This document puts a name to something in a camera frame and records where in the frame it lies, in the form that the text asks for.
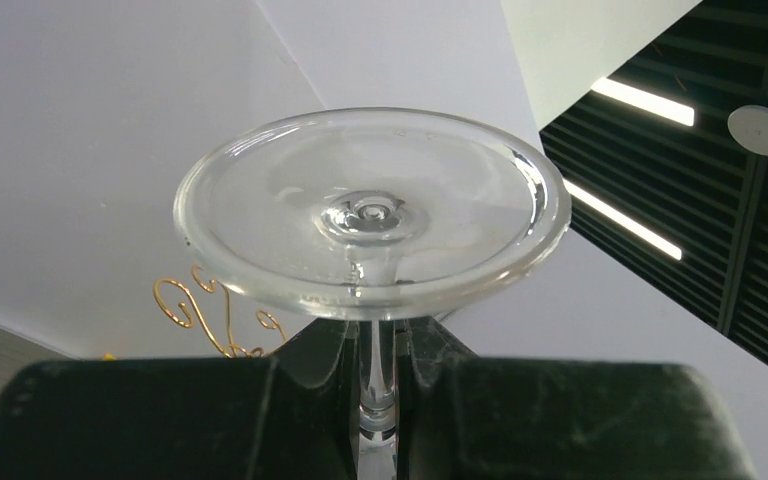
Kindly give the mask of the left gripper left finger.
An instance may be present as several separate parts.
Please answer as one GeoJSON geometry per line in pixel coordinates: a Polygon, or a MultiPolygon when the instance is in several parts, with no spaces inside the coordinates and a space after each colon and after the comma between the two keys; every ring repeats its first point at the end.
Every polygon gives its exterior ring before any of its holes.
{"type": "Polygon", "coordinates": [[[58,360],[0,393],[0,479],[352,479],[358,330],[261,358],[58,360]]]}

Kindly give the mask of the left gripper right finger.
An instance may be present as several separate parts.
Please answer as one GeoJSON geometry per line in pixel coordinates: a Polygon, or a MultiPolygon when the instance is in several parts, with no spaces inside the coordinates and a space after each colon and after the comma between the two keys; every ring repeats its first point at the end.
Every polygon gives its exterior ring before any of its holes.
{"type": "Polygon", "coordinates": [[[401,479],[753,479],[722,399],[675,363],[481,357],[396,325],[401,479]]]}

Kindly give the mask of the clear glass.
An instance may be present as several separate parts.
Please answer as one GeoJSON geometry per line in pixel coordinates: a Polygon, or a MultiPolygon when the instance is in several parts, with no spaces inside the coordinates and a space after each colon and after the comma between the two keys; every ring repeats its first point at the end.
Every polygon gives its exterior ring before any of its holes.
{"type": "Polygon", "coordinates": [[[175,228],[222,285],[356,324],[362,478],[397,475],[395,324],[452,312],[525,277],[572,201],[541,151],[426,110],[357,107],[278,120],[181,181],[175,228]]]}

